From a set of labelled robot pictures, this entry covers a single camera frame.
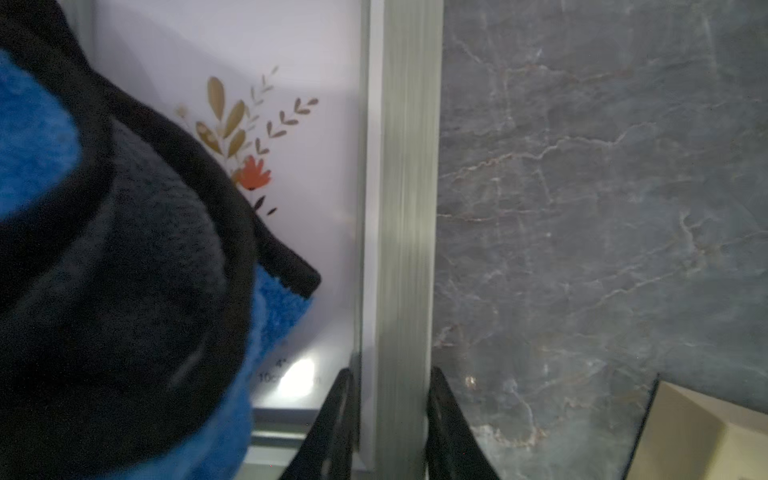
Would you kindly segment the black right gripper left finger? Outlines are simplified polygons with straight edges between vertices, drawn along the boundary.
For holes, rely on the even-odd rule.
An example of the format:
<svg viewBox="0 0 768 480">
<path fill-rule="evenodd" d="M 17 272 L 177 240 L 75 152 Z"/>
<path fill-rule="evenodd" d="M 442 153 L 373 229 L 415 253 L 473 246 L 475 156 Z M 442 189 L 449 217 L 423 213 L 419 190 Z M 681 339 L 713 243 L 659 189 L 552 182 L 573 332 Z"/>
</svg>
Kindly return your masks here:
<svg viewBox="0 0 768 480">
<path fill-rule="evenodd" d="M 342 369 L 314 424 L 280 480 L 350 480 L 356 429 L 356 389 Z"/>
</svg>

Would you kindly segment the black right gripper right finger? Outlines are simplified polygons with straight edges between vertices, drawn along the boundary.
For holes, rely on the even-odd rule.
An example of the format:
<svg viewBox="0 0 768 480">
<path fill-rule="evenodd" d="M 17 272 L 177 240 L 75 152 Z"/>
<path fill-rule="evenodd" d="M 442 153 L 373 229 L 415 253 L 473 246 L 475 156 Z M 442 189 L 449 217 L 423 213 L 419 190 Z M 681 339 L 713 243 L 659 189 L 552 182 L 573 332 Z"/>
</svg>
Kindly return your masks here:
<svg viewBox="0 0 768 480">
<path fill-rule="evenodd" d="M 430 373 L 427 418 L 425 455 L 430 479 L 499 480 L 438 367 Z"/>
</svg>

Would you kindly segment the blue microfibre cloth black trim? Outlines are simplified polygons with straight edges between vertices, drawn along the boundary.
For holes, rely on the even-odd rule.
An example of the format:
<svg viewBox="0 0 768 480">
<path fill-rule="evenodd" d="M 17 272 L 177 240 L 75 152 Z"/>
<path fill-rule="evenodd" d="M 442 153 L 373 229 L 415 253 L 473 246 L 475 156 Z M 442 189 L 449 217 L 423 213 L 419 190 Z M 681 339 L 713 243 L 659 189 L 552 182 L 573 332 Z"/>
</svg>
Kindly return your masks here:
<svg viewBox="0 0 768 480">
<path fill-rule="evenodd" d="M 320 282 L 57 2 L 2 3 L 3 478 L 234 478 Z"/>
</svg>

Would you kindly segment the green-grey picture frame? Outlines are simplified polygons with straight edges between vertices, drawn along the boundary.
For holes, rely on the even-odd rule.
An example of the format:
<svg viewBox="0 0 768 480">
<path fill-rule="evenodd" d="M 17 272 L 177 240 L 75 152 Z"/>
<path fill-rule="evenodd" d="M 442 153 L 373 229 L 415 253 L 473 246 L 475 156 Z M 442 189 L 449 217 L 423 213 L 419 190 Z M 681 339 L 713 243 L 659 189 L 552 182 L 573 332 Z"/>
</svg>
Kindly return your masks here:
<svg viewBox="0 0 768 480">
<path fill-rule="evenodd" d="M 439 1 L 66 1 L 92 65 L 184 127 L 321 275 L 252 375 L 239 479 L 277 479 L 338 373 L 352 479 L 426 475 Z"/>
</svg>

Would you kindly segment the light wood picture frame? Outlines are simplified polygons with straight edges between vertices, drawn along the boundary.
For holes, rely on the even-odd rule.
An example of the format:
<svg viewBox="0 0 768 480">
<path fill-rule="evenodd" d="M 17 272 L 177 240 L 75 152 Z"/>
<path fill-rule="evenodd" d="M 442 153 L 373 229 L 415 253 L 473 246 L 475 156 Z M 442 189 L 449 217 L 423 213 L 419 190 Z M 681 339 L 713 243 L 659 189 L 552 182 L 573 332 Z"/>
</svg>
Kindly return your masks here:
<svg viewBox="0 0 768 480">
<path fill-rule="evenodd" d="M 767 415 L 658 383 L 627 479 L 765 479 Z"/>
</svg>

